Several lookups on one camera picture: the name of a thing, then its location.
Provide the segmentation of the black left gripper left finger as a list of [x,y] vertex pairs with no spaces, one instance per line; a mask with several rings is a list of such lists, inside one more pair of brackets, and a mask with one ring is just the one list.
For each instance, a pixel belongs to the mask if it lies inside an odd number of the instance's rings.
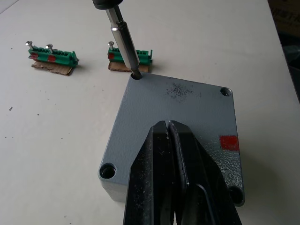
[[172,143],[166,123],[159,121],[131,165],[123,223],[172,225],[175,186]]

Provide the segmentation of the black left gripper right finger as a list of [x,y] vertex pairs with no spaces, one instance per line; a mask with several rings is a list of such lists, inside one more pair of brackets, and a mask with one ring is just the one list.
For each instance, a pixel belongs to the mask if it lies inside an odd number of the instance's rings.
[[241,220],[215,161],[187,125],[171,120],[168,129],[178,181],[177,224],[240,225]]

